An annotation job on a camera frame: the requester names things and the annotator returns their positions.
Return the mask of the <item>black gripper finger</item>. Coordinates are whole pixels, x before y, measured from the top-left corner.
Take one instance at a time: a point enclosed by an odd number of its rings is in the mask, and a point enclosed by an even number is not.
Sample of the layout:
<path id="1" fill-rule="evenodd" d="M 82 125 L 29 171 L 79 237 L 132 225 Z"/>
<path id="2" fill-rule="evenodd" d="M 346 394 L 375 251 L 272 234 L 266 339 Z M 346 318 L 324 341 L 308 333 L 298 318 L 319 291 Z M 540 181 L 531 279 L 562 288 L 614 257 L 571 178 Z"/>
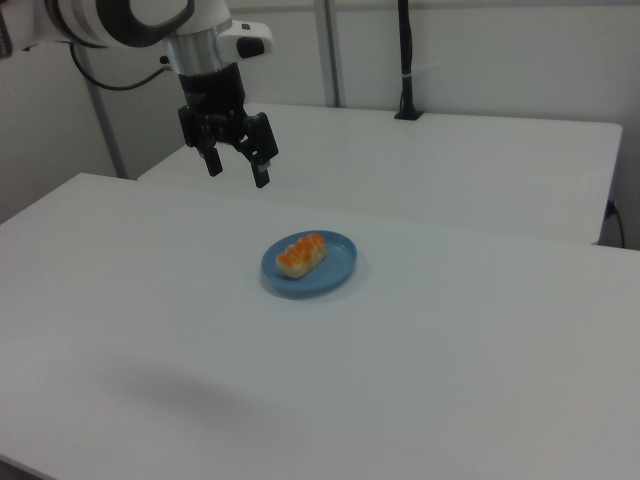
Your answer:
<path id="1" fill-rule="evenodd" d="M 216 138 L 207 117 L 187 105 L 179 109 L 178 115 L 185 144 L 198 151 L 211 177 L 220 174 L 223 166 L 216 148 Z"/>
<path id="2" fill-rule="evenodd" d="M 270 182 L 270 162 L 279 149 L 269 118 L 264 112 L 244 120 L 236 150 L 249 161 L 256 187 L 265 187 Z"/>

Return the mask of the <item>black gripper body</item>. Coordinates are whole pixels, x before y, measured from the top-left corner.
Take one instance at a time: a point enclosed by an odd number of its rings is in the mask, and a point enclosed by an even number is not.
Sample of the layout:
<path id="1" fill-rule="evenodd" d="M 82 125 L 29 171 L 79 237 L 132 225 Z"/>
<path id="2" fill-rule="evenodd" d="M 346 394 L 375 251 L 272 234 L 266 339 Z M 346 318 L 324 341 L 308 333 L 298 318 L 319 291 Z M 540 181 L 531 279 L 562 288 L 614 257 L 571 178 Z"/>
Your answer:
<path id="1" fill-rule="evenodd" d="M 187 146 L 200 146 L 202 131 L 235 145 L 245 136 L 245 90 L 237 63 L 199 75 L 179 75 L 186 105 L 178 111 Z"/>

